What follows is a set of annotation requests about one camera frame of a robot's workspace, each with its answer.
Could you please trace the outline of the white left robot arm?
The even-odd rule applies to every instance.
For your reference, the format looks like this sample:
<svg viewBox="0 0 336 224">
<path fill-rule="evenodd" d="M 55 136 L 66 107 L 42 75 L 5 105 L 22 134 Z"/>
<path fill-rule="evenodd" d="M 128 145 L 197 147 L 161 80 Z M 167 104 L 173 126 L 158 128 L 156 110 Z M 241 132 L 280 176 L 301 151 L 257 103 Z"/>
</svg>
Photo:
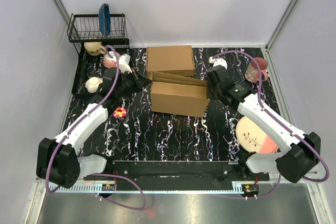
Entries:
<svg viewBox="0 0 336 224">
<path fill-rule="evenodd" d="M 102 154 L 78 157 L 80 148 L 88 137 L 117 108 L 121 98 L 142 92 L 151 80 L 137 73 L 135 69 L 122 73 L 117 68 L 107 69 L 102 83 L 90 99 L 84 112 L 62 133 L 53 139 L 44 138 L 38 145 L 36 176 L 46 183 L 70 188 L 78 179 L 96 174 L 103 180 L 113 175 L 113 167 Z"/>
</svg>

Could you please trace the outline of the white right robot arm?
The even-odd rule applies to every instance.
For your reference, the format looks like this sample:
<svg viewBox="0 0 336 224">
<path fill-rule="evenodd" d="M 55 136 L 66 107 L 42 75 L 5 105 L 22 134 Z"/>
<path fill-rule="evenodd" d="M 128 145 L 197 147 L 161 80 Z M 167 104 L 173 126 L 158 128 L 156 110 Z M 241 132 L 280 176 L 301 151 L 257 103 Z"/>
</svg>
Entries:
<svg viewBox="0 0 336 224">
<path fill-rule="evenodd" d="M 243 154 L 244 164 L 238 167 L 242 179 L 250 180 L 257 173 L 279 173 L 287 181 L 297 183 L 318 164 L 321 138 L 315 132 L 306 134 L 290 125 L 259 99 L 249 82 L 235 83 L 225 67 L 211 67 L 206 75 L 213 98 L 249 118 L 278 146 L 278 153 Z"/>
</svg>

